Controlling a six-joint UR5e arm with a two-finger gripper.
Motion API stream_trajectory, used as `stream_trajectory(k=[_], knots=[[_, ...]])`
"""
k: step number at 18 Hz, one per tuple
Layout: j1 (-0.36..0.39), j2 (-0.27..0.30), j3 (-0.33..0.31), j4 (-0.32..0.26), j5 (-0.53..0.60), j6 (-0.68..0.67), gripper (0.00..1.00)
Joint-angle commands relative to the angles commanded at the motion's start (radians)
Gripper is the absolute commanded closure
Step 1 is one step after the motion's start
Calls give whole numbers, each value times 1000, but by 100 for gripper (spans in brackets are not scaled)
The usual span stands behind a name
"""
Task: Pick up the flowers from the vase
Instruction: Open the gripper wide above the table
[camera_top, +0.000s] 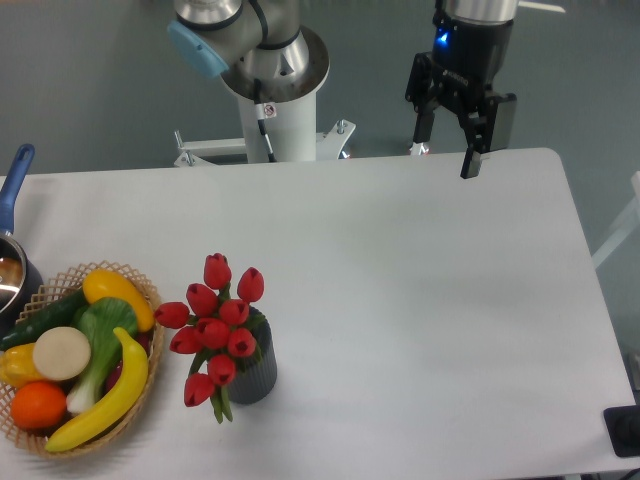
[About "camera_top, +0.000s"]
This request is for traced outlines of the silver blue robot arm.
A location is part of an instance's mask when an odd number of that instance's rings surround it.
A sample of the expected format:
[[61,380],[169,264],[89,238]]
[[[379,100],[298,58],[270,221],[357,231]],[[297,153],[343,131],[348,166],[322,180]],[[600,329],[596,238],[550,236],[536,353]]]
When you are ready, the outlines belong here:
[[[180,142],[179,156],[244,153],[251,163],[305,162],[345,156],[355,125],[316,129],[316,95],[330,68],[322,39],[300,21],[296,1],[178,1],[167,28],[186,63],[220,78],[236,97],[239,140]],[[435,112],[454,114],[466,140],[463,178],[510,141],[517,98],[495,91],[511,37],[514,1],[439,1],[432,49],[413,59],[406,100],[416,121],[411,153],[424,155]]]

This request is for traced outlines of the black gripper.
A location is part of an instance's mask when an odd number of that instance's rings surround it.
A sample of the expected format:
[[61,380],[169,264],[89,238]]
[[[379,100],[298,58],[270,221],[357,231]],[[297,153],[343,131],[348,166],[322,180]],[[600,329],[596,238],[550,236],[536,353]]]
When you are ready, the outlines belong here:
[[438,107],[456,114],[467,149],[460,176],[477,177],[483,158],[509,146],[515,94],[493,90],[514,25],[514,9],[437,9],[433,48],[414,56],[405,100],[413,105],[413,143],[428,143]]

